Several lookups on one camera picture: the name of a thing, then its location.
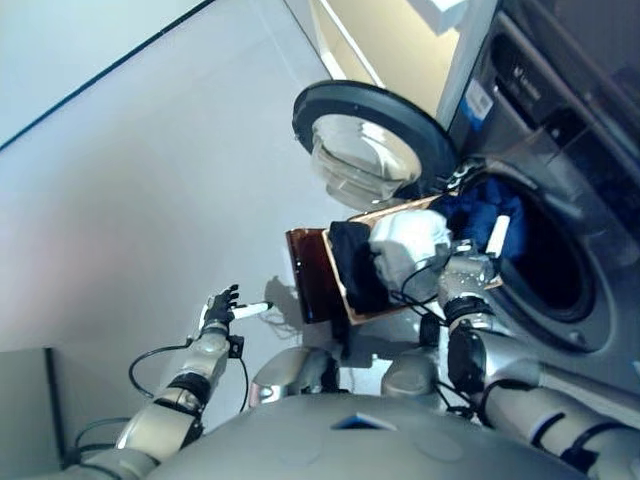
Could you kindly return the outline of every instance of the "front-loading washing machine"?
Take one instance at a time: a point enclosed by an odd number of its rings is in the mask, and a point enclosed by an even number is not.
[[[508,183],[527,251],[502,262],[494,308],[547,365],[640,396],[640,12],[597,4],[502,2],[448,132],[350,81],[303,91],[293,127],[328,193],[359,210],[452,179]]]

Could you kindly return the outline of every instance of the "gray floor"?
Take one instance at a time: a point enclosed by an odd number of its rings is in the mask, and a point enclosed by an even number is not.
[[[234,325],[250,374],[301,341],[284,232],[348,214],[290,126],[325,77],[280,0],[218,0],[3,152],[0,349],[57,349],[68,435],[134,412],[131,359],[181,342],[229,283],[286,314]],[[227,371],[209,427],[241,403]]]

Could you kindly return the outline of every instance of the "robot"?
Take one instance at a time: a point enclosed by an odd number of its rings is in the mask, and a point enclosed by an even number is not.
[[[256,375],[250,409],[203,436],[227,358],[241,353],[229,334],[241,314],[234,285],[209,298],[184,364],[115,448],[51,478],[640,478],[640,431],[540,386],[535,353],[486,301],[494,273],[490,256],[460,249],[438,281],[449,380],[479,422],[415,401],[437,381],[420,352],[394,361],[381,396],[365,396],[339,390],[329,353],[297,347]]]

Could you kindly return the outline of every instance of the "label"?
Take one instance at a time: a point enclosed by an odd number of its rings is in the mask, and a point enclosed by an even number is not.
[[[491,97],[475,78],[471,79],[462,102],[460,102],[460,108],[462,113],[471,121],[471,127],[474,130],[477,131],[482,128],[482,123],[489,115],[492,107],[493,100]]]

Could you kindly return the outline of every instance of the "white towel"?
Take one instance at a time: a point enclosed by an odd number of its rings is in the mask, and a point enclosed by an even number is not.
[[[369,236],[378,277],[400,291],[405,279],[435,256],[436,245],[451,245],[447,220],[431,210],[405,210],[383,217]]]

